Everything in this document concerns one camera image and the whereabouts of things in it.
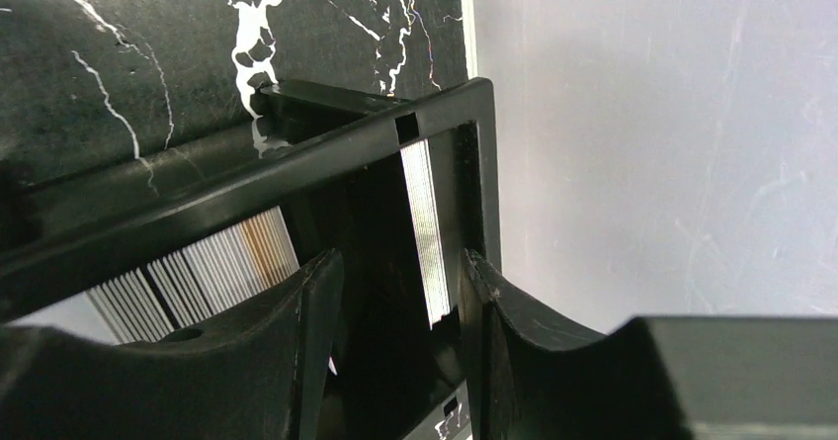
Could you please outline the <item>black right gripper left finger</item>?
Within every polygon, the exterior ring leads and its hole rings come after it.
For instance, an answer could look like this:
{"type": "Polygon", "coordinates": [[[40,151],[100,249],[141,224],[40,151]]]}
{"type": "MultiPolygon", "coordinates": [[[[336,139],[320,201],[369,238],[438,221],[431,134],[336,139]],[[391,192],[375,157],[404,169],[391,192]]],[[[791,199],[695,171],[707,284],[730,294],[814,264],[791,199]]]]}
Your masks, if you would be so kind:
{"type": "Polygon", "coordinates": [[[1,331],[5,439],[312,439],[344,263],[321,253],[279,285],[157,342],[52,327],[1,331]]]}

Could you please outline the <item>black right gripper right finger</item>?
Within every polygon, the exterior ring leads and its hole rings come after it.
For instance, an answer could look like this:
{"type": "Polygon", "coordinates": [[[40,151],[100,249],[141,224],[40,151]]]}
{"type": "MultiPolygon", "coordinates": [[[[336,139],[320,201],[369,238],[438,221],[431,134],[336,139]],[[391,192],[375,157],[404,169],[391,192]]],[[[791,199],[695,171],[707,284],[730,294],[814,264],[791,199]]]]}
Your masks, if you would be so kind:
{"type": "Polygon", "coordinates": [[[837,322],[638,316],[583,326],[461,256],[477,439],[833,439],[837,322]]]}

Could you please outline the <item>black card box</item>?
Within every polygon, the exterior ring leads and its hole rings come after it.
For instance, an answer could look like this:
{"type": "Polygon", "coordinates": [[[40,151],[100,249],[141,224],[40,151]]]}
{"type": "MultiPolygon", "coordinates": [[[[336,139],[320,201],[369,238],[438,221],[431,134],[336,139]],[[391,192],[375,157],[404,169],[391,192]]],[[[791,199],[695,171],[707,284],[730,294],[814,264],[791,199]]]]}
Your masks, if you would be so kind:
{"type": "Polygon", "coordinates": [[[300,266],[337,250],[344,282],[318,429],[342,423],[360,439],[460,439],[470,427],[464,380],[443,376],[435,350],[458,338],[445,322],[417,337],[406,322],[349,321],[352,271],[340,245],[361,236],[351,221],[373,221],[374,189],[395,175],[402,149],[429,146],[437,224],[422,237],[452,274],[464,249],[497,261],[499,224],[494,89],[485,78],[415,101],[286,81],[265,89],[261,104],[284,148],[257,156],[246,129],[232,128],[138,162],[86,170],[26,185],[1,166],[1,331],[15,319],[97,287],[128,271],[272,208],[302,209],[336,197],[335,216],[307,210],[289,217],[311,228],[300,266]]]}

